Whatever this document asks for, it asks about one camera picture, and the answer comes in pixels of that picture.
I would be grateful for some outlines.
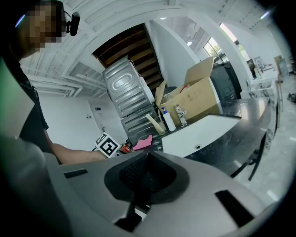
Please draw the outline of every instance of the ceiling light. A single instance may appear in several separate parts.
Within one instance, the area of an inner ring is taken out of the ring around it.
[[[262,16],[260,16],[260,20],[262,20],[264,17],[266,17],[269,13],[270,13],[270,11],[265,12]]]

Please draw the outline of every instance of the sink basin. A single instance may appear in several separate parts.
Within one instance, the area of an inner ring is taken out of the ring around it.
[[[163,152],[180,157],[188,156],[217,140],[239,120],[239,118],[208,115],[162,138]]]

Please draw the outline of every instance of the pink sponge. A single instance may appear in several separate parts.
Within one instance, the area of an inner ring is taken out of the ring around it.
[[[139,150],[141,148],[150,146],[151,142],[152,142],[152,135],[149,135],[147,139],[138,141],[137,145],[133,147],[133,150]]]

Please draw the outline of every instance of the bottle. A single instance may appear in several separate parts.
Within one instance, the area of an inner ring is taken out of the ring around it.
[[[166,121],[166,124],[167,124],[167,126],[168,126],[168,129],[169,129],[170,131],[174,131],[174,130],[176,130],[176,126],[175,126],[175,124],[174,124],[174,122],[173,122],[173,120],[172,120],[171,114],[168,113],[168,112],[165,110],[164,107],[163,107],[162,109],[163,109],[163,117],[164,117],[164,119],[165,119],[165,121]]]
[[[162,118],[161,118],[161,115],[160,115],[160,110],[159,109],[157,109],[157,111],[158,111],[158,117],[159,117],[159,122],[158,122],[158,124],[162,127],[162,129],[165,131],[165,130],[167,130],[167,128],[166,128],[166,126],[165,126],[165,124],[163,123],[163,121],[162,121]]]

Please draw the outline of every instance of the cardboard box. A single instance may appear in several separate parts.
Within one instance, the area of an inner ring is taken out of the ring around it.
[[[161,85],[157,87],[155,92],[156,105],[159,109],[165,107],[166,111],[171,114],[176,125],[180,124],[180,119],[175,111],[176,105],[180,105],[183,111],[187,111],[185,119],[190,119],[217,104],[210,82],[213,62],[214,58],[209,57],[189,68],[186,73],[184,85],[190,85],[190,87],[181,93],[180,91],[183,86],[176,88],[169,94],[171,99],[163,104],[161,100],[163,98],[166,82],[162,82]]]

